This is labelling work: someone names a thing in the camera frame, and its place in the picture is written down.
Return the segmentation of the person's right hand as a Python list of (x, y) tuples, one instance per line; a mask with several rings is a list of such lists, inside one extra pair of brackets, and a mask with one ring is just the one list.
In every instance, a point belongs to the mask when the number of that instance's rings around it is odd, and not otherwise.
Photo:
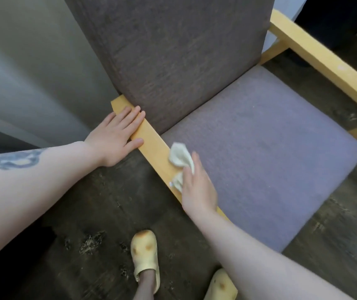
[(191, 157), (195, 165), (193, 184), (191, 188), (182, 189), (182, 207), (191, 220), (195, 221), (199, 216), (217, 211), (218, 195), (199, 155), (194, 151)]

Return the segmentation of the person's left hand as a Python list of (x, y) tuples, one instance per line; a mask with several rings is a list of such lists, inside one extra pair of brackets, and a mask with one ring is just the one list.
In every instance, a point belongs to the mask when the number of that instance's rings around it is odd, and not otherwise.
[[(122, 148), (131, 140), (135, 132), (117, 131), (118, 114), (116, 114), (116, 117), (106, 127), (102, 127), (101, 122), (84, 140), (84, 143), (89, 147), (92, 155), (94, 155), (98, 166), (114, 166), (128, 155), (122, 153)], [(145, 111), (141, 110), (141, 123), (144, 119)]]

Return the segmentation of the white cleaning cloth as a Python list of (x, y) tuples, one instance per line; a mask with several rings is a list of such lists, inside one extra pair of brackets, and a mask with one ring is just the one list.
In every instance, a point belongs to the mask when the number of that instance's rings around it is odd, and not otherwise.
[[(174, 142), (171, 145), (170, 153), (168, 160), (172, 165), (177, 168), (185, 168), (189, 167), (191, 169), (192, 174), (195, 172), (194, 161), (192, 160), (191, 154), (189, 153), (185, 144), (181, 142)], [(183, 189), (183, 173), (182, 171), (176, 173), (171, 182), (171, 186), (176, 188), (180, 193), (182, 193)]]

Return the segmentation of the person's left forearm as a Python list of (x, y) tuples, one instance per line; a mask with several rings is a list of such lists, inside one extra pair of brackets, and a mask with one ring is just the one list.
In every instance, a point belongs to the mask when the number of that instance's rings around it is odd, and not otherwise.
[(0, 251), (101, 164), (83, 141), (0, 154)]

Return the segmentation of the person's right forearm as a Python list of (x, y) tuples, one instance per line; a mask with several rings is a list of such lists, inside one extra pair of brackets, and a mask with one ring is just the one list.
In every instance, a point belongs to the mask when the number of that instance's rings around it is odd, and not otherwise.
[(216, 211), (187, 211), (238, 291), (248, 300), (354, 300), (257, 241)]

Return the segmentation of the grey chair seat cushion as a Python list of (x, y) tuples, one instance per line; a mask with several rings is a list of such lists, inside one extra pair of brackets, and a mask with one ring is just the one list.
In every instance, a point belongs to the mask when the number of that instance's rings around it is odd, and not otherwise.
[(196, 151), (235, 225), (282, 252), (357, 165), (357, 140), (262, 66), (162, 135)]

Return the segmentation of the grey chair back cushion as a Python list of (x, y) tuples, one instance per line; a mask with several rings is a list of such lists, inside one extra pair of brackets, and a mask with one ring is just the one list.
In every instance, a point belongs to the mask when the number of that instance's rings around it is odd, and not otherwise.
[(275, 0), (65, 0), (116, 90), (162, 134), (261, 57)]

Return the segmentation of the person's left yellow clog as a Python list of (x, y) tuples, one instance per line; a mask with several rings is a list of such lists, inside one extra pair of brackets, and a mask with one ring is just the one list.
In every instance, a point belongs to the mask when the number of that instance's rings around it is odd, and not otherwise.
[(156, 235), (151, 230), (136, 233), (131, 241), (131, 257), (134, 265), (134, 278), (140, 287), (146, 282), (155, 295), (160, 287), (160, 268)]

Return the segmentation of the person's yellow clog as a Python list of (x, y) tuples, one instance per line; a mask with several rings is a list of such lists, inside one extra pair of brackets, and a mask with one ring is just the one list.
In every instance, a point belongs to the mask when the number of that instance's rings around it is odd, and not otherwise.
[(220, 268), (214, 273), (203, 300), (236, 300), (237, 295), (238, 290), (227, 272)]
[(155, 295), (160, 287), (160, 268), (156, 235), (151, 230), (136, 233), (131, 241), (131, 257), (134, 265), (134, 278), (140, 287), (146, 282)]

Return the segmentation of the grey curtain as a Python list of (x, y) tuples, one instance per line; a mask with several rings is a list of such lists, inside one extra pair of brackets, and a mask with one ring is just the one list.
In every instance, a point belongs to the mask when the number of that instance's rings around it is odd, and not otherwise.
[(117, 92), (64, 0), (0, 0), (0, 133), (83, 141)]

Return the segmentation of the person's right yellow clog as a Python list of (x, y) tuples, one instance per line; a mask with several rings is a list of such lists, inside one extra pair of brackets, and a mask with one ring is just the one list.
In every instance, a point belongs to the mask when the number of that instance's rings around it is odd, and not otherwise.
[(238, 290), (227, 272), (220, 268), (214, 273), (203, 300), (236, 300), (237, 295)]

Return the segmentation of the person's left leg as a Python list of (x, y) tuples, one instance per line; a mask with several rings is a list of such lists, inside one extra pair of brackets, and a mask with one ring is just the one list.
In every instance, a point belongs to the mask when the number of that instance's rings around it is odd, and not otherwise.
[(154, 300), (156, 271), (147, 269), (138, 275), (138, 287), (132, 300)]

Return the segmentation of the yellow wooden chair frame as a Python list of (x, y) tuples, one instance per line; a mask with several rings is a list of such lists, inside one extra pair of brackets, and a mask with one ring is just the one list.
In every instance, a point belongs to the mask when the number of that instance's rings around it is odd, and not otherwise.
[[(273, 24), (273, 28), (276, 29), (276, 31), (280, 33), (280, 35), (279, 35), (280, 38), (286, 39), (286, 43), (291, 45), (291, 47), (297, 46), (297, 50), (302, 50), (304, 55), (313, 54), (316, 51), (318, 51), (318, 49), (315, 49), (315, 47), (318, 47), (317, 42), (315, 40), (311, 40), (311, 43), (306, 45), (305, 43), (303, 43), (303, 40), (295, 39), (296, 37), (308, 38), (309, 36), (307, 36), (304, 31), (301, 31), (298, 27), (296, 27), (293, 22), (290, 22), (290, 20), (288, 18), (285, 18), (283, 14), (281, 14), (279, 11), (273, 10), (271, 15), (273, 16), (273, 20), (275, 22)], [(168, 180), (167, 183), (169, 184), (171, 182), (173, 176), (175, 175), (175, 173), (178, 172), (179, 170), (177, 167), (173, 166), (170, 163), (170, 161), (168, 161), (168, 155), (170, 153), (170, 148), (165, 143), (165, 141), (162, 139), (163, 133), (159, 134), (151, 126), (150, 123), (144, 122), (141, 125), (139, 131), (137, 132), (137, 135), (143, 137), (145, 140), (144, 145), (141, 147), (141, 152), (146, 157), (146, 159), (149, 161), (149, 163), (152, 164), (152, 167), (155, 169), (155, 171), (157, 171), (157, 173), (161, 177), (166, 177), (166, 179)]]

